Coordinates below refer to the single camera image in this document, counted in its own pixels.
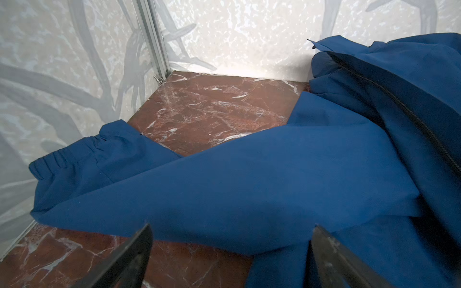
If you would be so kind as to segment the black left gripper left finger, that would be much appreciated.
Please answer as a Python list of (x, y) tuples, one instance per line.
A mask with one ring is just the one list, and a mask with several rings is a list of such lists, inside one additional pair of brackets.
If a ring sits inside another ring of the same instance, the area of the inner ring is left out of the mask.
[(153, 244), (152, 230), (146, 224), (76, 282), (75, 288), (140, 288)]

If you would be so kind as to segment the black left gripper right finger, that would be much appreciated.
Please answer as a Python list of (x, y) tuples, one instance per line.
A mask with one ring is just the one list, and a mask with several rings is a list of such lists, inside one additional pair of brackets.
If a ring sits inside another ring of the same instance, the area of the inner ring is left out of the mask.
[(323, 288), (391, 288), (392, 285), (322, 226), (313, 229), (312, 251)]

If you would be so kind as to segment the blue zip jacket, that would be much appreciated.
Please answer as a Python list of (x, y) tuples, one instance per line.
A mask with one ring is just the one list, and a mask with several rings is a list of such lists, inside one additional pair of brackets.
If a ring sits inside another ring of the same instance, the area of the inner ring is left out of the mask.
[(323, 226), (398, 288), (451, 288), (461, 258), (461, 36), (314, 43), (288, 122), (182, 157), (119, 120), (30, 164), (61, 229), (253, 256), (249, 288), (320, 285)]

